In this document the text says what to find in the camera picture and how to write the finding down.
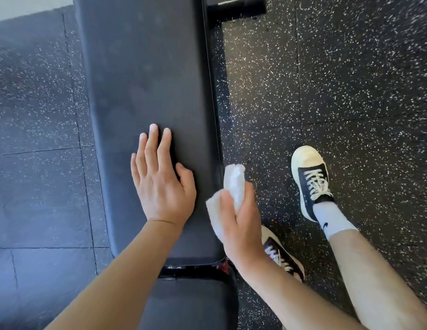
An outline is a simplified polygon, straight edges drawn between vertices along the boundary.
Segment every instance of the sneaker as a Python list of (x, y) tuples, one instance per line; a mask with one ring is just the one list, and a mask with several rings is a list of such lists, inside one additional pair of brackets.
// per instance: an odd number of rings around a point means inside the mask
[(305, 271), (301, 262), (284, 249), (277, 236), (269, 228), (261, 226), (261, 229), (261, 242), (266, 254), (269, 255), (276, 264), (281, 266), (284, 271), (291, 274), (300, 282), (303, 282), (305, 278)]
[(301, 193), (302, 214), (308, 220), (317, 222), (313, 205), (323, 201), (334, 202), (324, 160), (313, 147), (299, 147), (291, 158), (291, 172)]

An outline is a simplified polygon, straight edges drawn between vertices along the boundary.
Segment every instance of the white shoelace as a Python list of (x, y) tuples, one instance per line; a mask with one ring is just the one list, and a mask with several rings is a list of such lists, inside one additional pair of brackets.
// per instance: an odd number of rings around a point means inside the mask
[(324, 178), (322, 169), (306, 171), (304, 172), (304, 175), (305, 179), (308, 180), (307, 185), (308, 189), (310, 190), (311, 200), (315, 201), (323, 194), (326, 194), (330, 197), (333, 196), (328, 188), (328, 182)]
[(284, 268), (284, 271), (293, 271), (293, 268), (280, 255), (279, 249), (274, 249), (272, 246), (266, 248), (266, 253), (276, 264)]

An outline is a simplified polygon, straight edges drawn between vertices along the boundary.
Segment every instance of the sock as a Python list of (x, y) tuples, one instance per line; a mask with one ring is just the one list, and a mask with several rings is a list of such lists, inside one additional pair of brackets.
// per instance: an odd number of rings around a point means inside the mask
[(313, 212), (322, 227), (327, 240), (330, 236), (349, 229), (358, 231), (332, 201), (323, 201), (313, 205)]

